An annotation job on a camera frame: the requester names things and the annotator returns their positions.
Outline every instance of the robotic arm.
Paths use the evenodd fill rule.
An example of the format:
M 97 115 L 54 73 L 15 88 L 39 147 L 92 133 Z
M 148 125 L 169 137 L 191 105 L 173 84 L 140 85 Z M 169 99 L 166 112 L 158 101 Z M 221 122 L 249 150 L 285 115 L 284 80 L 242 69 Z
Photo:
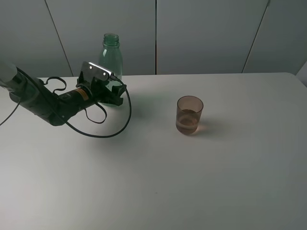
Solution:
M 66 82 L 58 77 L 51 77 L 48 80 L 50 79 L 60 80 L 66 85 Z M 125 127 L 127 126 L 131 116 L 129 94 L 124 84 L 113 86 L 112 91 L 106 87 L 108 81 L 121 82 L 111 71 L 92 62 L 83 62 L 81 73 L 77 80 L 77 88 L 61 95 L 57 95 L 55 91 L 65 90 L 66 87 L 50 92 L 45 87 L 48 80 L 44 83 L 41 79 L 28 76 L 14 65 L 0 61 L 0 86 L 10 92 L 10 98 L 14 102 L 20 103 L 22 107 L 51 125 L 61 126 L 68 124 L 71 126 L 67 121 L 72 116 L 94 104 L 108 103 L 120 106 L 123 103 L 121 95 L 126 92 L 130 105 L 130 115 Z

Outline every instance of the brown liquid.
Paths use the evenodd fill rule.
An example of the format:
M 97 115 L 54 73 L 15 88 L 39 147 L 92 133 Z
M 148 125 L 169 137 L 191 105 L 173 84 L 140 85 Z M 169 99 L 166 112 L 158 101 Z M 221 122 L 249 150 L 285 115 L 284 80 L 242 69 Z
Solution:
M 198 114 L 193 110 L 184 109 L 177 114 L 176 127 L 180 133 L 188 135 L 196 131 L 198 122 Z

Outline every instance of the glass cup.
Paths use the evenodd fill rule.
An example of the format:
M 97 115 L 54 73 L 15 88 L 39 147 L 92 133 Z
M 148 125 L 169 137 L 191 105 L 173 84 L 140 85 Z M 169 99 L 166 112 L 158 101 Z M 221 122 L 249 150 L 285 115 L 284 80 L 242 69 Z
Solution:
M 203 109 L 202 101 L 194 96 L 181 97 L 177 102 L 176 127 L 185 135 L 196 131 Z

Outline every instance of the green plastic bottle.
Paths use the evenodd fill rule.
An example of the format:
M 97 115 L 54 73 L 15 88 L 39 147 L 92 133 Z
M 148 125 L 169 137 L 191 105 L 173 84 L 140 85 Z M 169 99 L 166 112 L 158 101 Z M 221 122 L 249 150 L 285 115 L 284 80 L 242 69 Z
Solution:
M 101 51 L 98 64 L 112 71 L 116 77 L 121 80 L 123 73 L 123 57 L 119 49 L 119 37 L 116 34 L 105 34 L 104 48 Z M 107 84 L 107 88 L 112 91 L 112 86 L 118 86 L 118 81 L 110 81 Z

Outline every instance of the white table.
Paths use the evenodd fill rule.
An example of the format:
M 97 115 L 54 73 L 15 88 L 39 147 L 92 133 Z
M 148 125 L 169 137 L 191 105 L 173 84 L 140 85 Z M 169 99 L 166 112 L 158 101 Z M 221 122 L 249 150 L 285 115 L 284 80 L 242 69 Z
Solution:
M 65 78 L 71 90 L 76 78 Z M 20 107 L 0 127 L 1 230 L 307 229 L 307 89 L 293 75 L 125 76 L 127 129 L 109 139 L 53 127 Z M 50 83 L 50 88 L 61 83 Z M 200 131 L 176 103 L 204 102 Z M 0 120 L 15 107 L 0 90 Z M 83 131 L 111 134 L 80 112 Z M 91 118 L 103 113 L 89 109 Z

